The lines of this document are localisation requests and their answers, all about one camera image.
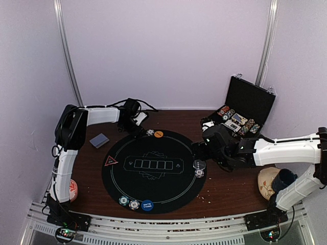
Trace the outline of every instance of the white poker chip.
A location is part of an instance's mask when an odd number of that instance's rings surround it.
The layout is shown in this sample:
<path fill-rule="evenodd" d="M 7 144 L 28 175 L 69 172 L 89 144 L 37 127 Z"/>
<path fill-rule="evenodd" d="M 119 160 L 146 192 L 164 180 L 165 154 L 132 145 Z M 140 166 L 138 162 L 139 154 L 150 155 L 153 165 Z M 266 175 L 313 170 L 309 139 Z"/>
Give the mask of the white poker chip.
<path fill-rule="evenodd" d="M 122 206 L 127 206 L 128 202 L 129 199 L 126 196 L 122 196 L 121 198 L 119 198 L 119 204 Z"/>
<path fill-rule="evenodd" d="M 131 201 L 129 203 L 129 208 L 132 210 L 136 210 L 139 208 L 139 202 L 137 200 Z"/>
<path fill-rule="evenodd" d="M 148 129 L 148 130 L 147 130 L 147 135 L 148 135 L 148 136 L 152 136 L 152 135 L 154 135 L 154 130 L 153 130 L 153 129 Z"/>
<path fill-rule="evenodd" d="M 202 178 L 204 176 L 204 171 L 202 169 L 195 170 L 195 177 Z"/>

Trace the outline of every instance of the red warning triangle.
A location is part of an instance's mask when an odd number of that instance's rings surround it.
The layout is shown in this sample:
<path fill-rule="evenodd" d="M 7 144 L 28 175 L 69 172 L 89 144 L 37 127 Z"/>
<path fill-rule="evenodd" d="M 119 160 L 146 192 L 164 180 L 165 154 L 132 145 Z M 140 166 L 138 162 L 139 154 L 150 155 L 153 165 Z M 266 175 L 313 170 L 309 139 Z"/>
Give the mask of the red warning triangle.
<path fill-rule="evenodd" d="M 113 165 L 116 163 L 118 163 L 116 160 L 114 160 L 112 157 L 108 156 L 107 161 L 104 164 L 104 166 L 106 167 L 106 166 Z"/>

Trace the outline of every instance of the black cable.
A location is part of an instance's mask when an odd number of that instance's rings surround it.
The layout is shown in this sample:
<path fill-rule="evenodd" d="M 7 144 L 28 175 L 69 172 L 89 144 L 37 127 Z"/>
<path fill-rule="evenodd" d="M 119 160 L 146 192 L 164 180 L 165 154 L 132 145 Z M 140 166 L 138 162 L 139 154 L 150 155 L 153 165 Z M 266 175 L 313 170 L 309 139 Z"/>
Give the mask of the black cable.
<path fill-rule="evenodd" d="M 57 153 L 56 155 L 54 154 L 54 151 L 53 151 L 55 148 L 57 148 L 57 150 L 58 150 L 58 153 Z M 59 146 L 54 145 L 54 146 L 52 147 L 52 149 L 51 149 L 51 155 L 52 155 L 54 158 L 58 157 L 58 156 L 60 155 L 60 152 L 62 151 L 62 149 L 63 149 L 62 146 L 61 146 L 61 149 L 59 149 Z"/>
<path fill-rule="evenodd" d="M 308 141 L 308 140 L 317 140 L 320 138 L 301 138 L 301 139 L 288 139 L 288 140 L 280 140 L 277 141 L 276 143 L 287 143 L 287 142 L 295 142 L 295 141 Z"/>
<path fill-rule="evenodd" d="M 269 143 L 275 143 L 275 141 L 273 141 L 272 139 L 267 138 L 266 136 L 263 136 L 262 134 L 259 135 L 258 138 L 259 138 L 259 139 L 263 139 L 263 140 L 265 140 L 265 141 L 267 141 L 267 142 L 269 142 Z"/>
<path fill-rule="evenodd" d="M 138 114 L 136 116 L 134 116 L 133 118 L 137 118 L 141 114 L 141 112 L 142 112 L 142 106 L 140 105 Z"/>
<path fill-rule="evenodd" d="M 49 216 L 49 214 L 46 214 L 46 213 L 43 212 L 43 211 L 45 210 L 46 207 L 47 207 L 47 205 L 45 205 L 45 206 L 42 208 L 42 214 L 43 214 L 43 215 L 46 215 L 46 216 Z"/>
<path fill-rule="evenodd" d="M 118 101 L 118 102 L 113 103 L 113 104 L 111 104 L 111 105 L 107 105 L 106 107 L 112 107 L 112 106 L 118 105 L 118 104 L 120 104 L 120 103 L 122 103 L 122 102 L 125 102 L 126 100 Z"/>
<path fill-rule="evenodd" d="M 221 170 L 223 170 L 223 171 L 225 171 L 225 172 L 227 172 L 227 173 L 231 173 L 231 172 L 233 172 L 233 170 L 230 170 L 229 168 L 225 168 L 225 167 L 223 167 L 220 163 L 218 163 L 218 166 L 219 166 L 219 168 L 220 168 Z"/>
<path fill-rule="evenodd" d="M 150 107 L 154 112 L 158 112 L 158 110 L 157 109 L 155 109 L 153 106 L 151 106 L 150 104 L 148 104 L 147 102 L 145 102 L 145 101 L 142 101 L 142 100 L 138 100 L 138 99 L 136 99 L 136 101 L 139 101 L 139 102 L 142 102 L 142 103 L 144 103 L 144 104 L 146 104 L 148 107 Z"/>
<path fill-rule="evenodd" d="M 294 210 L 294 206 L 292 206 L 292 209 L 293 209 L 293 217 L 292 217 L 292 221 L 291 221 L 291 224 L 290 226 L 288 227 L 287 231 L 278 239 L 278 241 L 280 241 L 281 239 L 283 239 L 286 234 L 290 231 L 291 227 L 292 227 L 292 224 L 294 222 L 294 217 L 295 217 L 295 210 Z"/>
<path fill-rule="evenodd" d="M 77 224 L 76 220 L 66 211 L 66 209 L 63 208 L 63 206 L 60 204 L 59 200 L 58 200 L 58 197 L 57 197 L 57 194 L 56 194 L 56 183 L 54 183 L 53 185 L 53 193 L 55 195 L 55 198 L 56 198 L 56 202 L 58 203 L 58 205 L 60 206 L 60 208 L 73 220 L 73 222 L 75 223 L 75 230 L 76 227 L 79 227 L 79 225 Z"/>

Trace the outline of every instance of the wooden table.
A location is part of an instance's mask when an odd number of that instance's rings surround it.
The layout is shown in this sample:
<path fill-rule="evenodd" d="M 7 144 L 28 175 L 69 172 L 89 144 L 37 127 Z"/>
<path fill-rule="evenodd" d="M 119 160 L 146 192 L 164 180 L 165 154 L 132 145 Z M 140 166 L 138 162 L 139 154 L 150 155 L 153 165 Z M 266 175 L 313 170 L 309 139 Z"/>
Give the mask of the wooden table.
<path fill-rule="evenodd" d="M 151 113 L 145 129 L 164 129 L 185 135 L 193 142 L 202 141 L 201 118 L 211 111 L 160 111 Z M 89 140 L 104 133 L 110 142 L 99 149 Z M 78 184 L 78 197 L 71 210 L 95 215 L 141 218 L 180 219 L 220 217 L 263 210 L 267 201 L 258 190 L 257 175 L 262 169 L 239 169 L 232 173 L 221 170 L 213 161 L 207 161 L 207 179 L 198 197 L 186 206 L 165 214 L 141 214 L 125 209 L 114 201 L 102 183 L 101 169 L 109 149 L 126 133 L 119 133 L 116 124 L 99 124 L 87 128 L 86 142 L 74 164 L 72 179 Z"/>

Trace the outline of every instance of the orange poker chip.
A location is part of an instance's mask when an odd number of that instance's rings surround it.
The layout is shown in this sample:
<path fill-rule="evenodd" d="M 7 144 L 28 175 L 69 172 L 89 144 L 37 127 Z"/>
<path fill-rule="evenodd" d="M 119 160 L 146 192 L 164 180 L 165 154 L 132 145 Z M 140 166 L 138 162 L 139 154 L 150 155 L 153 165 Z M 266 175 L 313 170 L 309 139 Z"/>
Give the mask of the orange poker chip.
<path fill-rule="evenodd" d="M 164 133 L 162 131 L 156 131 L 154 133 L 154 137 L 156 137 L 156 138 L 161 138 L 161 137 L 163 137 L 163 135 L 164 135 Z"/>

